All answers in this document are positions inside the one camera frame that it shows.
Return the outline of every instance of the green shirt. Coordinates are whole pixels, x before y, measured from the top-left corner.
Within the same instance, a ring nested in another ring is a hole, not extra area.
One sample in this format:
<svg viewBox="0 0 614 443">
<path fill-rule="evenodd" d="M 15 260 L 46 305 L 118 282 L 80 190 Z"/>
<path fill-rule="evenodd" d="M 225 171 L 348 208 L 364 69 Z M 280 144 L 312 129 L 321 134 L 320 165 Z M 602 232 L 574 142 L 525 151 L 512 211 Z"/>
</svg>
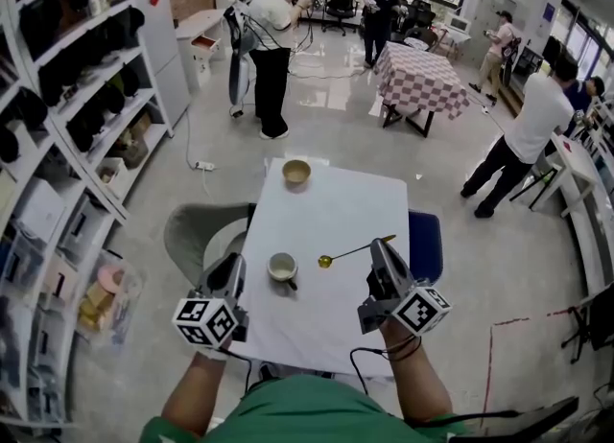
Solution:
<svg viewBox="0 0 614 443">
<path fill-rule="evenodd" d="M 311 375 L 297 375 L 255 387 L 206 443 L 386 443 L 445 442 L 463 425 L 414 430 L 351 386 Z M 194 443 L 192 433 L 160 417 L 152 419 L 141 443 Z"/>
</svg>

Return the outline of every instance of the small bowl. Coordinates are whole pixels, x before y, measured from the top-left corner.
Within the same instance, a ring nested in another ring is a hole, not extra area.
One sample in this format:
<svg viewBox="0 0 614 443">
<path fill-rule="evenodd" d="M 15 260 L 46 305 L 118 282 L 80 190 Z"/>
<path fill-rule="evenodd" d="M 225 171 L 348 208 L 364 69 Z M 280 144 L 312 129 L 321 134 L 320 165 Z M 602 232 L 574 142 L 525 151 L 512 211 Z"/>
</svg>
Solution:
<svg viewBox="0 0 614 443">
<path fill-rule="evenodd" d="M 281 172 L 287 182 L 302 184 L 311 175 L 311 167 L 304 160 L 289 160 L 284 164 Z"/>
</svg>

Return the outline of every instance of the cup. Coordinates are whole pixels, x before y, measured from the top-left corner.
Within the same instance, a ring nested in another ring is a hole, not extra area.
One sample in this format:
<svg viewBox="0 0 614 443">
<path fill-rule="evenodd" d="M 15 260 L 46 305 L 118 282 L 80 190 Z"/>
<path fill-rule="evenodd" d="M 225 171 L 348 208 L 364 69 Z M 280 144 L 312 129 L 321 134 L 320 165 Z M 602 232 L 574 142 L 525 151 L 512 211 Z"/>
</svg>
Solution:
<svg viewBox="0 0 614 443">
<path fill-rule="evenodd" d="M 267 270 L 269 276 L 273 281 L 278 283 L 285 283 L 293 291 L 298 290 L 294 277 L 298 271 L 298 264 L 293 256 L 286 252 L 279 252 L 274 254 L 267 263 Z"/>
</svg>

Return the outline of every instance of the white t-shirt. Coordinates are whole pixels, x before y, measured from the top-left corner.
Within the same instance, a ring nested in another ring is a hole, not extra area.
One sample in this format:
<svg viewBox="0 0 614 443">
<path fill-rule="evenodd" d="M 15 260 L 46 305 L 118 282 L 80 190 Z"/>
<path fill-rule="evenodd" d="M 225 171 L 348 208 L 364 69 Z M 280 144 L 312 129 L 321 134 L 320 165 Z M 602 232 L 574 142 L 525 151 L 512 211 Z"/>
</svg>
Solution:
<svg viewBox="0 0 614 443">
<path fill-rule="evenodd" d="M 567 129 L 574 108 L 561 86 L 544 73 L 533 73 L 525 84 L 525 102 L 506 143 L 520 161 L 533 164 L 556 127 Z"/>
<path fill-rule="evenodd" d="M 286 0 L 247 0 L 247 3 L 249 15 L 255 20 L 250 25 L 262 39 L 257 50 L 294 47 L 295 35 L 290 18 L 292 5 Z"/>
<path fill-rule="evenodd" d="M 508 44 L 511 43 L 511 40 L 514 39 L 514 31 L 509 22 L 502 25 L 496 34 L 497 37 L 501 39 L 499 44 L 491 44 L 488 53 L 493 53 L 497 55 L 499 58 L 503 57 L 502 51 Z"/>
</svg>

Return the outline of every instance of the power strip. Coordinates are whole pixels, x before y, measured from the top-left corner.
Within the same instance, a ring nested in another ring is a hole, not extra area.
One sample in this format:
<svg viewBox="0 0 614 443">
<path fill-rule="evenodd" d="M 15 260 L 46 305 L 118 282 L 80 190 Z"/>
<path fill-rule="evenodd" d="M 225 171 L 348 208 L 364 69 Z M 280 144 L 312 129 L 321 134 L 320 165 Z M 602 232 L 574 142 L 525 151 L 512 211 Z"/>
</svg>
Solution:
<svg viewBox="0 0 614 443">
<path fill-rule="evenodd" d="M 196 162 L 196 170 L 212 172 L 215 170 L 215 164 L 199 160 L 198 162 Z"/>
</svg>

